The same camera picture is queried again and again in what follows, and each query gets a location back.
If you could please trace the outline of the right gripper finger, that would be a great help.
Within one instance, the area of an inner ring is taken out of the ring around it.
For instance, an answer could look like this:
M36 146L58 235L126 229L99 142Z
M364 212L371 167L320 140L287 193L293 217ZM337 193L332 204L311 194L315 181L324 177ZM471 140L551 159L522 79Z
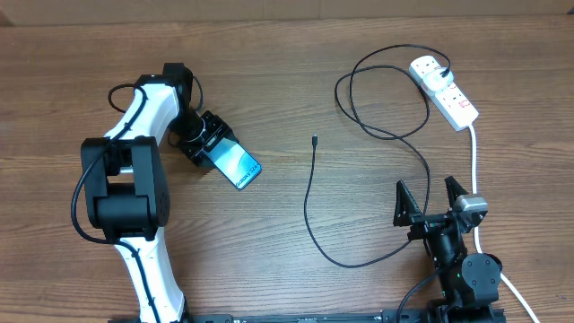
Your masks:
M396 207L394 226L410 226L422 216L422 212L408 187L402 180L396 182Z
M448 202L451 209L462 209L463 201L468 192L457 182L453 176L445 178L448 193Z

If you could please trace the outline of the Galaxy smartphone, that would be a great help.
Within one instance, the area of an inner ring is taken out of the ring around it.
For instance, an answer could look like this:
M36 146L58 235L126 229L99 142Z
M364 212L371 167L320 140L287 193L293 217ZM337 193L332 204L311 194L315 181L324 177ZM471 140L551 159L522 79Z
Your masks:
M239 190L244 189L263 170L262 165L239 143L228 138L223 138L205 154Z

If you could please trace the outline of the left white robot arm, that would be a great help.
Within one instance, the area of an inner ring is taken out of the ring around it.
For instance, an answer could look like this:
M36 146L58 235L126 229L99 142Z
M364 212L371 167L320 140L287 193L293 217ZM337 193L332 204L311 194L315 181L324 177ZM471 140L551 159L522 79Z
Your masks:
M138 298L138 322L193 319L167 252L170 193L160 145L169 130L187 140L204 134L206 117L189 106L196 83L182 63L141 75L129 86L134 98L118 123L81 146L72 224L85 240L118 250Z

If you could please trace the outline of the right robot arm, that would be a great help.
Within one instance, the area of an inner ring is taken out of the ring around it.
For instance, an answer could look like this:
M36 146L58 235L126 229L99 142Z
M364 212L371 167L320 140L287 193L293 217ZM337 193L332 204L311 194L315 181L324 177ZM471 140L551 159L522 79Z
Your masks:
M431 300L411 317L419 322L501 323L506 316L492 304L499 299L501 261L488 253L470 254L463 236L476 229L488 213L478 193L467 192L453 177L445 178L449 209L424 215L402 180L396 182L393 224L407 227L410 241L424 240L432 257L434 273L413 288L417 291L439 279L442 297Z

